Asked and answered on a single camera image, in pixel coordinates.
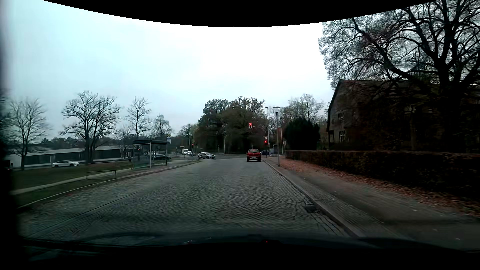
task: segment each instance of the car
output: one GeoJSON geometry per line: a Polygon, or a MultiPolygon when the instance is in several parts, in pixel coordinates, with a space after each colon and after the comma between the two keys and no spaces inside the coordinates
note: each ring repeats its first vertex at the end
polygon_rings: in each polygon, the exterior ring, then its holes
{"type": "Polygon", "coordinates": [[[202,152],[202,153],[199,153],[197,158],[199,160],[203,160],[203,159],[206,159],[206,160],[212,160],[215,158],[215,155],[214,154],[210,154],[208,152],[202,152]]]}
{"type": "Polygon", "coordinates": [[[247,152],[247,162],[250,160],[258,160],[262,161],[262,154],[260,153],[260,150],[258,149],[250,149],[247,152]]]}
{"type": "Polygon", "coordinates": [[[70,160],[62,160],[62,161],[57,161],[52,164],[52,168],[58,168],[58,167],[74,167],[78,166],[78,162],[73,162],[70,160]]]}
{"type": "Polygon", "coordinates": [[[167,159],[167,157],[165,155],[162,155],[162,154],[154,154],[153,159],[154,160],[165,160],[165,159],[167,159]]]}

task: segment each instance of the sidewalk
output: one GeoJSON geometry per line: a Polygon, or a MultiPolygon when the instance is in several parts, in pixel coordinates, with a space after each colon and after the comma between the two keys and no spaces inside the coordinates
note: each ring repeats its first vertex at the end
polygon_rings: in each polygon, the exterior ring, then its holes
{"type": "MultiPolygon", "coordinates": [[[[174,165],[178,166],[178,165],[184,164],[184,163],[189,162],[189,161],[190,160],[185,160],[184,162],[182,162],[181,160],[176,160],[174,162],[174,165]]],[[[158,170],[163,170],[165,168],[168,168],[168,166],[155,167],[155,168],[153,168],[153,170],[158,171],[158,170]]],[[[121,175],[122,173],[125,173],[125,172],[132,172],[132,170],[131,169],[118,170],[116,175],[117,175],[117,177],[120,177],[119,174],[121,175]]],[[[113,175],[113,174],[114,174],[113,172],[97,173],[97,174],[90,175],[90,178],[92,178],[92,177],[98,178],[98,177],[113,175]]],[[[60,182],[56,182],[56,183],[52,183],[52,184],[44,184],[44,185],[39,185],[39,186],[32,186],[32,187],[28,187],[28,188],[12,190],[12,191],[10,191],[10,194],[11,195],[19,195],[19,194],[32,192],[32,191],[36,191],[36,190],[40,190],[40,189],[45,189],[45,188],[49,188],[49,187],[53,187],[53,186],[57,186],[57,185],[61,185],[61,184],[68,184],[68,183],[72,183],[72,182],[76,182],[76,181],[80,181],[80,180],[86,180],[86,176],[77,177],[77,178],[73,178],[73,179],[69,179],[69,180],[64,180],[64,181],[60,181],[60,182]]]]}
{"type": "Polygon", "coordinates": [[[455,248],[480,249],[480,221],[445,207],[421,203],[414,196],[372,184],[347,180],[357,177],[298,160],[262,159],[308,192],[311,199],[358,236],[395,237],[455,248]]]}

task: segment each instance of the curb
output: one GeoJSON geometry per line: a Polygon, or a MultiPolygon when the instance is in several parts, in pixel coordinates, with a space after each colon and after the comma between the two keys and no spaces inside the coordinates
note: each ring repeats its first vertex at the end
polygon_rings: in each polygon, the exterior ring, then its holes
{"type": "Polygon", "coordinates": [[[100,185],[100,184],[104,184],[104,183],[107,183],[107,182],[110,182],[110,181],[115,181],[115,180],[128,180],[128,179],[131,179],[131,178],[136,178],[136,177],[140,177],[140,176],[144,176],[144,175],[149,175],[149,174],[153,174],[153,173],[157,173],[157,172],[169,171],[169,170],[173,170],[173,169],[176,169],[176,168],[180,168],[180,167],[185,167],[185,166],[188,166],[188,165],[196,164],[196,163],[199,163],[199,162],[200,162],[199,160],[194,160],[193,162],[190,162],[190,163],[187,163],[187,164],[182,164],[182,165],[175,166],[175,167],[171,167],[171,168],[165,168],[165,169],[161,169],[161,170],[157,170],[157,171],[142,172],[142,173],[133,174],[133,175],[126,175],[126,176],[123,176],[123,177],[119,177],[119,178],[110,179],[110,180],[106,180],[106,181],[99,182],[99,183],[95,183],[95,184],[90,184],[90,185],[82,186],[82,187],[79,187],[79,188],[76,188],[76,189],[72,189],[72,190],[69,190],[69,191],[65,191],[65,192],[62,192],[62,193],[58,193],[58,194],[52,195],[52,196],[50,196],[50,197],[46,197],[46,198],[43,198],[43,199],[40,199],[40,200],[31,202],[31,203],[28,203],[28,204],[19,206],[19,207],[17,207],[16,210],[17,210],[17,211],[28,210],[28,209],[31,209],[31,208],[33,208],[33,207],[35,207],[35,206],[41,205],[41,204],[42,204],[45,200],[47,200],[47,199],[59,198],[59,197],[61,197],[62,195],[69,194],[69,193],[71,193],[71,192],[73,192],[73,191],[77,191],[77,190],[79,190],[79,189],[84,189],[84,188],[88,188],[88,187],[93,187],[93,186],[100,185]]]}
{"type": "Polygon", "coordinates": [[[301,186],[297,185],[295,182],[293,182],[291,179],[286,177],[282,172],[280,172],[275,166],[269,164],[268,162],[264,161],[270,168],[274,169],[280,176],[283,178],[287,179],[296,189],[300,190],[312,203],[319,209],[322,213],[324,213],[326,216],[328,216],[330,219],[335,221],[340,227],[342,227],[350,236],[352,237],[366,237],[364,233],[362,233],[360,230],[355,228],[354,226],[350,225],[345,219],[337,215],[334,211],[332,211],[328,206],[325,204],[317,201],[315,197],[310,194],[308,191],[306,191],[304,188],[301,186]]]}

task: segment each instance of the red car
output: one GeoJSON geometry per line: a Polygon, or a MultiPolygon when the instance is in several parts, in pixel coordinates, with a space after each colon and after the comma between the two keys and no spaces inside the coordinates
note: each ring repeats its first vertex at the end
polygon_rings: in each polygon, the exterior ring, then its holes
{"type": "Polygon", "coordinates": [[[257,149],[250,149],[250,150],[248,150],[248,153],[247,153],[247,162],[249,162],[250,160],[262,161],[262,154],[260,153],[260,151],[257,150],[257,149]]]}

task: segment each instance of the sky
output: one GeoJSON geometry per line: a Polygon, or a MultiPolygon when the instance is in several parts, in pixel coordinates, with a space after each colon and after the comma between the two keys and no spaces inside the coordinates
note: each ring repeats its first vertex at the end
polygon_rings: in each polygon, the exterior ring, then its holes
{"type": "Polygon", "coordinates": [[[124,107],[146,98],[174,134],[195,124],[205,103],[242,96],[287,106],[333,89],[318,47],[322,24],[231,28],[172,25],[85,11],[41,0],[3,1],[4,88],[38,98],[60,137],[61,114],[84,90],[124,107]]]}

